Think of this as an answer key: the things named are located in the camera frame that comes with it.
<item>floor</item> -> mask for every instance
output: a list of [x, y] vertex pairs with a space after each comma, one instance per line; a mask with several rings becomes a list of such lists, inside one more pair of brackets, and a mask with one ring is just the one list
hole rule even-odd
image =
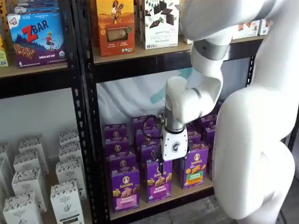
[[[294, 179], [292, 187], [282, 207], [283, 221], [279, 215], [277, 224], [298, 224], [299, 182]], [[189, 203], [167, 212], [160, 213], [132, 224], [237, 224], [227, 217], [219, 207], [214, 196]]]

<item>white product box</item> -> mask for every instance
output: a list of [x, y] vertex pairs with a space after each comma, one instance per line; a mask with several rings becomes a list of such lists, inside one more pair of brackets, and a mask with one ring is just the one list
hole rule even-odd
[[36, 149], [28, 150], [14, 157], [14, 169], [16, 172], [38, 168], [42, 169]]
[[185, 42], [186, 44], [193, 44], [193, 41], [191, 41], [191, 40], [189, 40], [189, 39], [187, 39], [187, 38], [185, 38], [185, 37], [184, 37], [184, 42]]
[[12, 181], [15, 195], [21, 195], [34, 191], [36, 202], [41, 212], [47, 211], [48, 195], [45, 180], [41, 169], [31, 169], [16, 172]]
[[58, 162], [56, 164], [56, 175], [59, 183], [77, 180], [81, 198], [87, 198], [82, 161], [79, 157], [69, 161]]
[[43, 224], [34, 191], [6, 199], [3, 213], [7, 224]]
[[19, 146], [20, 153], [26, 152], [31, 149], [37, 149], [43, 171], [45, 172], [45, 174], [48, 174], [49, 173], [48, 159], [46, 156], [46, 152], [43, 150], [41, 136], [35, 136], [32, 138], [21, 140]]
[[79, 132], [77, 129], [73, 129], [67, 133], [59, 135], [59, 144], [61, 146], [68, 144], [72, 141], [80, 141], [79, 139]]
[[143, 45], [145, 49], [178, 45], [179, 0], [143, 0]]
[[14, 190], [11, 186], [13, 176], [9, 172], [9, 167], [5, 159], [0, 159], [0, 185], [8, 197], [14, 196]]
[[0, 143], [0, 159], [6, 160], [11, 176], [14, 175], [14, 154], [12, 149], [9, 148], [8, 142]]
[[72, 180], [52, 186], [51, 203], [57, 224], [84, 223], [77, 181]]
[[59, 160], [61, 162], [80, 157], [83, 161], [81, 146], [79, 141], [73, 141], [59, 147]]
[[260, 21], [260, 28], [258, 30], [258, 34], [260, 36], [267, 35], [268, 32], [269, 32], [269, 28], [270, 28], [270, 22], [267, 21], [267, 20], [261, 20]]
[[260, 21], [246, 22], [236, 26], [236, 31], [233, 35], [233, 40], [246, 37], [257, 36]]

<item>kid illustration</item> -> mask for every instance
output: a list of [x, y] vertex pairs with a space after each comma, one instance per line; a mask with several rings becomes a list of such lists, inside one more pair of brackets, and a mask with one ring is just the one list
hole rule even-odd
[[113, 24], [118, 22], [121, 22], [120, 20], [120, 14], [121, 14], [121, 10], [123, 9], [123, 4], [120, 4], [120, 6], [118, 6], [118, 1], [115, 0], [112, 4], [112, 11], [111, 11], [111, 15], [114, 15], [113, 18]]
[[48, 36], [46, 38], [43, 38], [43, 40], [47, 40], [46, 44], [50, 45], [50, 49], [49, 50], [54, 50], [54, 41], [55, 40], [52, 39], [52, 32], [49, 32]]

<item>white backdrop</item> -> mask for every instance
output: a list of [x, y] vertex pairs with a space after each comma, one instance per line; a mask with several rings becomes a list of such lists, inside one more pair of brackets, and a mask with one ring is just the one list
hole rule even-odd
[[[223, 64], [222, 98], [245, 86], [248, 65], [249, 59]], [[164, 108], [166, 80], [179, 75], [188, 80], [189, 87], [200, 85], [200, 74], [191, 68], [98, 84], [101, 121], [128, 122], [133, 116], [155, 114]], [[41, 134], [48, 156], [56, 158], [59, 134], [76, 125], [70, 89], [0, 100], [0, 141], [9, 141], [14, 154], [21, 138]]]

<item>robotic arm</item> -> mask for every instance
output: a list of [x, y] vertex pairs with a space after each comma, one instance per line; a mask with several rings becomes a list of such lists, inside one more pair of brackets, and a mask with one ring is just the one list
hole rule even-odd
[[185, 0], [180, 10], [184, 36], [194, 40], [191, 64], [204, 82], [187, 89], [183, 78], [167, 81], [161, 140], [165, 161], [186, 155], [185, 124], [214, 108], [233, 26], [263, 18], [272, 22], [250, 87], [228, 97], [217, 119], [215, 195], [242, 224], [275, 223], [292, 182], [294, 160], [280, 140], [292, 130], [299, 105], [298, 8], [298, 0]]

